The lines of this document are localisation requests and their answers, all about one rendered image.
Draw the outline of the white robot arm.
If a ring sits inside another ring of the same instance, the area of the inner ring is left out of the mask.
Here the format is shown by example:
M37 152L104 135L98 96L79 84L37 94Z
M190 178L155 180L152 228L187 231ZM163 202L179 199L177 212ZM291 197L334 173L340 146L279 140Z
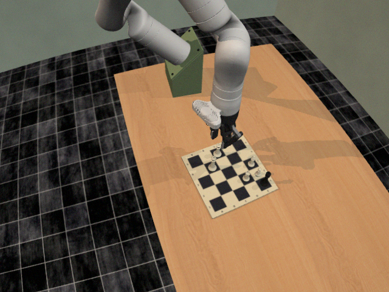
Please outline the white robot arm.
M217 40L210 101L195 100L192 109L210 128L218 129L220 116L232 116L239 111L250 60L250 36L225 0L178 1L194 23ZM190 53L185 40L133 0L99 0L95 20L111 32L120 30L127 20L130 38L173 65L184 62Z

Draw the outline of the black chess piece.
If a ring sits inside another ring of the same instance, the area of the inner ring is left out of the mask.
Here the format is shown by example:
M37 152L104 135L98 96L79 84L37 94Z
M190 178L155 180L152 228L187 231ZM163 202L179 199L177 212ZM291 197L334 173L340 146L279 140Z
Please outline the black chess piece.
M261 181L260 181L260 184L263 186L263 187L266 187L267 185L268 185L268 178L270 178L270 176L271 176L271 172L266 172L266 174L265 174L265 178L264 179L262 179Z

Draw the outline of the chessboard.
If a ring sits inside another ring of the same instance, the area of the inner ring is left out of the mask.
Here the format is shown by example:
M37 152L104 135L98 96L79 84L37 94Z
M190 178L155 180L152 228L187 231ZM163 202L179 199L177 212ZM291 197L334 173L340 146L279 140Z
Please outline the chessboard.
M267 170L243 135L219 149L221 156L211 172L208 166L215 150L216 144L181 157L212 219L278 190L271 177L266 187L260 184ZM255 165L249 167L252 156ZM258 168L262 169L259 177L255 176ZM250 172L248 182L243 181L246 171Z

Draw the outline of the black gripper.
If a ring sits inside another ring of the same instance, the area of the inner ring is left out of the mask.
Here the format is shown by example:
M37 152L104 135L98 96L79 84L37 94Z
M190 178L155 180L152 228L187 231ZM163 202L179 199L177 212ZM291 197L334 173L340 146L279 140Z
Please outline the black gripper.
M236 129L236 120L238 118L239 111L232 116L221 116L221 126L218 129L210 128L211 139L215 139L218 136L218 131L220 129L222 136L221 148L225 149L228 146L231 146L235 141L237 141L242 135L243 132ZM232 133L233 132L233 133ZM226 138L227 137L227 138Z

